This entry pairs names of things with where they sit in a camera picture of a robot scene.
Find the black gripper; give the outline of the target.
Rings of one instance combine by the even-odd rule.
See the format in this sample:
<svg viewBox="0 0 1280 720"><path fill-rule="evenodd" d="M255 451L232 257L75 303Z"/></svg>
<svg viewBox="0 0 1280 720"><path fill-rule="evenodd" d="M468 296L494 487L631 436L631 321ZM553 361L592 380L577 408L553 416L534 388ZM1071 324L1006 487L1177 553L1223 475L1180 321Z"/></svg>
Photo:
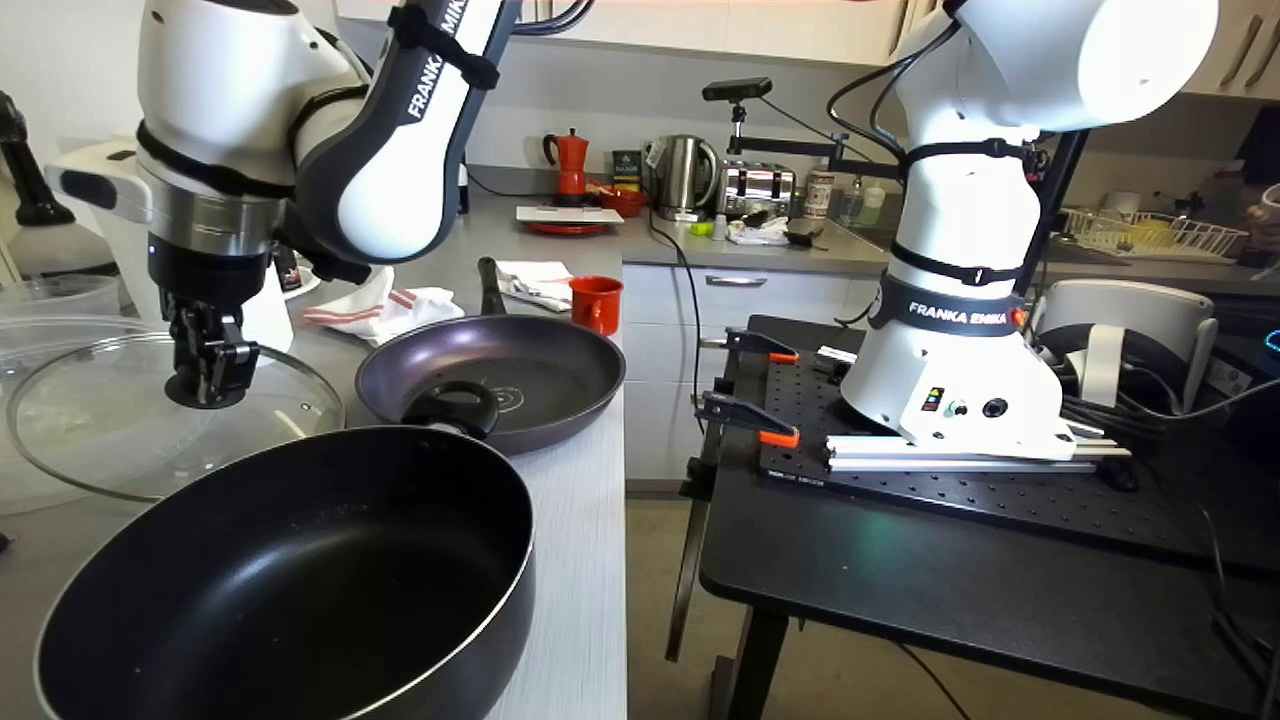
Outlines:
<svg viewBox="0 0 1280 720"><path fill-rule="evenodd" d="M245 303L265 288L265 257L210 257L149 241L149 277L177 334L162 394L177 403L239 403L253 388L260 350L245 337Z"/></svg>

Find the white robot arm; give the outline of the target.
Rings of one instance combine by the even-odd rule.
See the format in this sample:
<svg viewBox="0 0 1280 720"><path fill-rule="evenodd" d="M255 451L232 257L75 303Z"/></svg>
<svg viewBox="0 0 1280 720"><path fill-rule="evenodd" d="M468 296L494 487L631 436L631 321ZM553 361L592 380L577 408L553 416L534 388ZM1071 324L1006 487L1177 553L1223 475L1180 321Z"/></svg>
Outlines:
<svg viewBox="0 0 1280 720"><path fill-rule="evenodd" d="M293 0L144 0L141 125L122 167L63 161L63 193L149 229L177 339L166 396L232 403L255 374L239 303L289 246L326 280L431 254L521 0L400 0L359 70ZM1219 0L945 0L892 59L905 211L839 396L914 448L1065 460L1065 388L1010 301L1047 131L1167 104Z"/></svg>

